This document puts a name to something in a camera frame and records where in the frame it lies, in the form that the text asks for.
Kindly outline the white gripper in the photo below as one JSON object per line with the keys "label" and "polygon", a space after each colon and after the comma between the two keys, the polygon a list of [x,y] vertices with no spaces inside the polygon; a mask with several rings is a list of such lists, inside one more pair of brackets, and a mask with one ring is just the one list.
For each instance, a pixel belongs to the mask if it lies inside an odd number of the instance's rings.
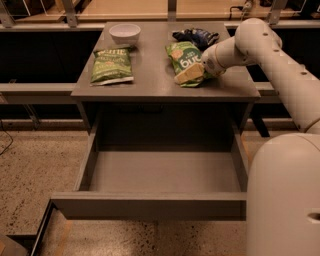
{"label": "white gripper", "polygon": [[174,77],[174,81],[177,84],[184,84],[191,80],[202,78],[204,75],[204,69],[207,73],[213,77],[218,77],[225,73],[226,69],[219,63],[217,54],[217,46],[213,45],[207,48],[201,57],[201,63],[194,63],[188,68],[180,72]]}

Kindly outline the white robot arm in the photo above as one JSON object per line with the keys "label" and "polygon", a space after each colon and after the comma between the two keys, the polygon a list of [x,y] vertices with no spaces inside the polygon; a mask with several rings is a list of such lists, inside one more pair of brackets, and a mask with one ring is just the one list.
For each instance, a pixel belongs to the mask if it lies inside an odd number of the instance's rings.
{"label": "white robot arm", "polygon": [[260,66],[299,131],[269,140],[253,158],[246,256],[320,256],[320,80],[282,50],[266,22],[250,18],[185,65],[175,82],[248,64]]}

